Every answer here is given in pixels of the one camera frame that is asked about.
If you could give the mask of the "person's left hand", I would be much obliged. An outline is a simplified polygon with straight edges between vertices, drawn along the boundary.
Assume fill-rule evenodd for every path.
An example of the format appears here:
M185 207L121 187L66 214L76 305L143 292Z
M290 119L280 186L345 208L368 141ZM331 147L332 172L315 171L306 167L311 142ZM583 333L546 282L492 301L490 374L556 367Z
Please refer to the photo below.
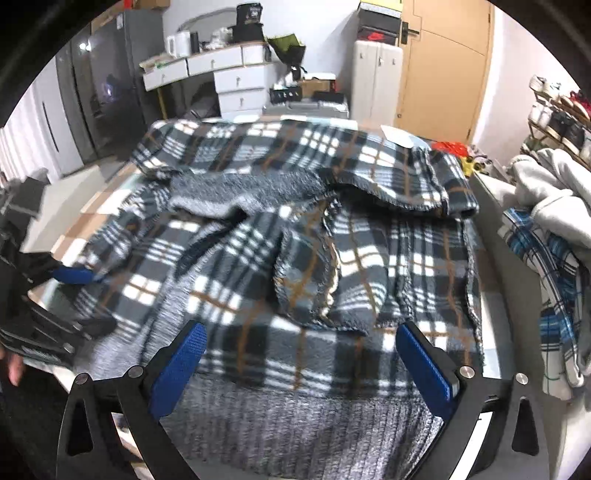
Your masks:
M0 350L1 363L5 366L10 383L18 387L25 371L24 360L18 354L6 350Z

